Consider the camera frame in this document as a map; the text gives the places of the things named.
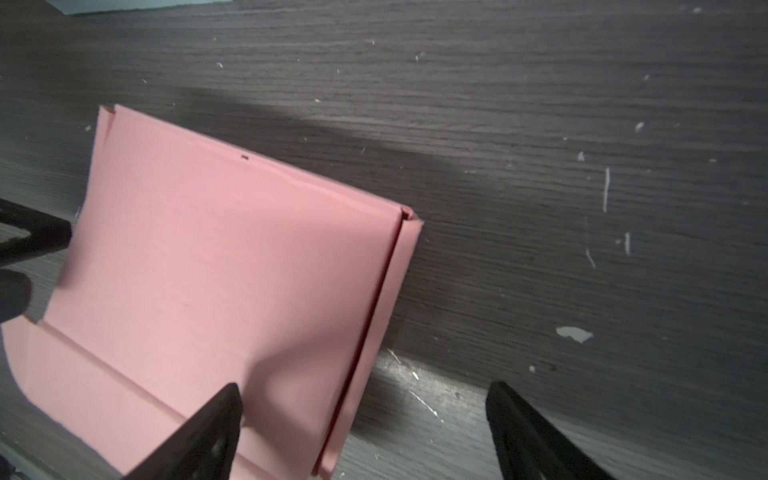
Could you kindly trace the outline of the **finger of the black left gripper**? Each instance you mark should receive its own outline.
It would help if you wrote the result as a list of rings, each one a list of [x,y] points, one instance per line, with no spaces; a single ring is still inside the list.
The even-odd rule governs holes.
[[[64,250],[72,238],[72,225],[47,213],[1,200],[1,224],[26,232],[1,243],[1,266]]]
[[[21,272],[0,271],[0,323],[23,315],[31,301],[32,282]]]

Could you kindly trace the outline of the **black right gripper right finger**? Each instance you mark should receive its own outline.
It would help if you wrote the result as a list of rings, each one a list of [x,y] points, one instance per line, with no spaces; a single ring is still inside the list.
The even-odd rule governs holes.
[[[507,383],[491,383],[485,409],[503,478],[614,479]]]

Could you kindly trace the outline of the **pink paper boxes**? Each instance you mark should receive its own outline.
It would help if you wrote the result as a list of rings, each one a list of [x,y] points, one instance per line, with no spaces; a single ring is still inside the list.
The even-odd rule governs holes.
[[[233,477],[329,479],[421,228],[396,202],[102,108],[44,316],[2,328],[10,371],[121,473],[234,383]]]

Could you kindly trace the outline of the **light blue paper box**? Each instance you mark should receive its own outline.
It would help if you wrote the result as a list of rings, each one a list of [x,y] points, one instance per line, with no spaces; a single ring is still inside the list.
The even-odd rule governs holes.
[[[48,4],[64,15],[157,10],[179,6],[197,6],[228,2],[229,0],[47,0]]]

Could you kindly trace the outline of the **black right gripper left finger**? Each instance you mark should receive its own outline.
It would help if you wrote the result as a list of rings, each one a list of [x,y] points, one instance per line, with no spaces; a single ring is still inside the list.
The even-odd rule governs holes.
[[[242,398],[225,385],[124,480],[227,480],[240,436]]]

